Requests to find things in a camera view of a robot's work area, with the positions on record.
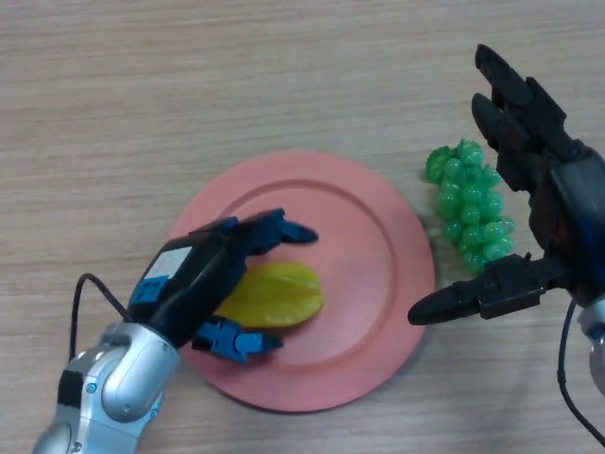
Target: wooden table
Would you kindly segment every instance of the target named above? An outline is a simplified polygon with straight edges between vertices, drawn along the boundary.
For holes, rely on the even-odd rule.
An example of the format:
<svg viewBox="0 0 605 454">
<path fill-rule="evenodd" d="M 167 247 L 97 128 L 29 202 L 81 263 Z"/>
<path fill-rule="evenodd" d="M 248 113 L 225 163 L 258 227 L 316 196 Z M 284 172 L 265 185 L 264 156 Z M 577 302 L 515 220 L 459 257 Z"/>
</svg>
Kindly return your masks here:
<svg viewBox="0 0 605 454">
<path fill-rule="evenodd" d="M 426 225 L 440 285 L 465 277 L 420 172 L 432 148 L 480 138 L 476 45 L 536 77 L 599 148 L 604 22 L 602 0 L 3 2 L 0 450 L 29 452 L 52 417 L 78 276 L 127 299 L 191 197 L 245 158 L 316 148 L 373 167 Z M 526 197 L 506 204 L 517 250 L 537 253 Z M 597 452 L 555 377 L 567 301 L 429 329 L 382 389 L 322 414 L 243 408 L 183 365 L 141 452 Z M 79 345 L 114 320 L 87 288 Z M 570 393 L 605 428 L 587 358 L 575 326 Z"/>
</svg>

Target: robotic arm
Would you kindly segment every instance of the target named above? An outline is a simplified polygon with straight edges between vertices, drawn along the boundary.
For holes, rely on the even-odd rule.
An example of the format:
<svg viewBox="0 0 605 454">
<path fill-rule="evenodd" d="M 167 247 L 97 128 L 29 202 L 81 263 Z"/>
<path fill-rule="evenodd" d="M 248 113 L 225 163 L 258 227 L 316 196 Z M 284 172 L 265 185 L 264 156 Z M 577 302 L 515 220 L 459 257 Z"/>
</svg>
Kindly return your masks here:
<svg viewBox="0 0 605 454">
<path fill-rule="evenodd" d="M 110 325 L 94 347 L 77 356 L 71 351 L 55 417 L 33 454 L 136 453 L 179 367 L 179 350 L 190 341 L 194 349 L 239 362 L 281 347 L 277 338 L 244 332 L 213 314 L 243 277 L 250 255 L 318 239 L 284 214 L 225 218 L 168 241 L 135 287 L 124 320 Z"/>
<path fill-rule="evenodd" d="M 605 162 L 563 129 L 565 113 L 534 79 L 523 80 L 499 55 L 479 45 L 475 66 L 492 98 L 473 97 L 475 122 L 497 154 L 497 171 L 513 191 L 529 194 L 529 227 L 544 256 L 513 254 L 488 263 L 476 279 L 428 295 L 408 313 L 412 324 L 444 323 L 479 314 L 499 317 L 536 306 L 553 288 L 573 301 L 563 326 L 559 383 L 580 422 L 605 447 L 605 437 L 577 411 L 565 389 L 564 346 L 576 305 L 592 344 L 590 370 L 605 395 Z"/>
</svg>

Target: white label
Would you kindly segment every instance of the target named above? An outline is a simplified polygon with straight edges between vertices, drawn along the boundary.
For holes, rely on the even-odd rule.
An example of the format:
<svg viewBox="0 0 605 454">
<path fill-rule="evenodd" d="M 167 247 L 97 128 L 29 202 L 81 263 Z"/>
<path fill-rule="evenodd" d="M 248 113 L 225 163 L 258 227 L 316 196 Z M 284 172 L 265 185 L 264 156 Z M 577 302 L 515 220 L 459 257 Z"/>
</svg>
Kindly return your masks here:
<svg viewBox="0 0 605 454">
<path fill-rule="evenodd" d="M 146 279 L 154 277 L 168 276 L 171 279 L 185 261 L 187 255 L 193 248 L 188 246 L 186 248 L 173 249 L 172 251 L 166 251 L 161 253 L 155 263 L 151 266 L 147 274 Z"/>
</svg>

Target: blue label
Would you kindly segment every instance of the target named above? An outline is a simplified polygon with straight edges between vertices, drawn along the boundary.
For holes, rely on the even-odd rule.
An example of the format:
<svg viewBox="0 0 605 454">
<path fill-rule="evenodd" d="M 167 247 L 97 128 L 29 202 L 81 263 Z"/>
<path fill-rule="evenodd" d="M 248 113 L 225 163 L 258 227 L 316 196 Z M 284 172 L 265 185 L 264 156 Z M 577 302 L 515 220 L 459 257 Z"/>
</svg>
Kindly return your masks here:
<svg viewBox="0 0 605 454">
<path fill-rule="evenodd" d="M 133 305 L 155 303 L 167 282 L 168 276 L 143 279 L 132 293 L 130 303 Z"/>
</svg>

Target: grape bunch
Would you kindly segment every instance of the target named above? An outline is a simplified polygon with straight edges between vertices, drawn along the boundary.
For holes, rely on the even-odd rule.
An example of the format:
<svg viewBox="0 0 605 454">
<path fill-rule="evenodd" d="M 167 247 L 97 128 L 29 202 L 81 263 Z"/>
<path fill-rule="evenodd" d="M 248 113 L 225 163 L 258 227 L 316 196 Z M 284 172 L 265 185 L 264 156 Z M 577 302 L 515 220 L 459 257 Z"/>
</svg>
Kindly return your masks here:
<svg viewBox="0 0 605 454">
<path fill-rule="evenodd" d="M 495 191 L 498 172 L 483 165 L 481 146 L 462 139 L 457 147 L 435 149 L 426 160 L 426 179 L 440 187 L 437 214 L 443 236 L 462 256 L 465 268 L 483 272 L 485 264 L 512 252 L 514 221 L 502 216 L 504 202 Z"/>
</svg>

